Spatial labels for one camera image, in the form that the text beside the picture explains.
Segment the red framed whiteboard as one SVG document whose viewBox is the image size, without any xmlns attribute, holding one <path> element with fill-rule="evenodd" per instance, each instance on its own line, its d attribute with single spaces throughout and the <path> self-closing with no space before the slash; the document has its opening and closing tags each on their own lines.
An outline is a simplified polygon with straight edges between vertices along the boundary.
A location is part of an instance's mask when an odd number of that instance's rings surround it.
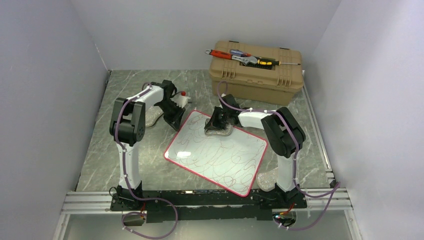
<svg viewBox="0 0 424 240">
<path fill-rule="evenodd" d="M 240 197 L 246 197 L 268 148 L 265 139 L 237 127 L 229 136 L 204 133 L 210 118 L 192 110 L 168 145 L 164 158 Z"/>
</svg>

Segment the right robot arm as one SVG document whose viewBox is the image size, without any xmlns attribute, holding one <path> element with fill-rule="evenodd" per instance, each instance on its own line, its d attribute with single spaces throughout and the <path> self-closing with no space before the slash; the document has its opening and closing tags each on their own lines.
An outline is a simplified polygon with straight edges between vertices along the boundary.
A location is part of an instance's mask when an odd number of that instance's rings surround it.
<svg viewBox="0 0 424 240">
<path fill-rule="evenodd" d="M 204 133 L 210 136 L 228 136 L 232 127 L 263 130 L 267 142 L 277 155 L 277 176 L 274 190 L 276 203 L 289 207 L 300 193 L 297 184 L 297 158 L 306 134 L 287 107 L 277 110 L 241 108 L 233 95 L 219 97 Z"/>
</svg>

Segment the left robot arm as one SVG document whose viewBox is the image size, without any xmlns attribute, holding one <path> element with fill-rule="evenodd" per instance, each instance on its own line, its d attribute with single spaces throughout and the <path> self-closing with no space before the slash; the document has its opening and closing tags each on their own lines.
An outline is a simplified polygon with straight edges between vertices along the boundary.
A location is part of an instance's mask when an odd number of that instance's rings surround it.
<svg viewBox="0 0 424 240">
<path fill-rule="evenodd" d="M 140 92 L 127 98 L 118 97 L 114 102 L 109 133 L 116 142 L 120 159 L 117 196 L 131 210 L 139 209 L 144 203 L 138 147 L 147 129 L 146 111 L 159 107 L 164 121 L 179 131 L 186 111 L 184 102 L 176 102 L 180 95 L 172 81 L 163 80 L 145 83 Z"/>
</svg>

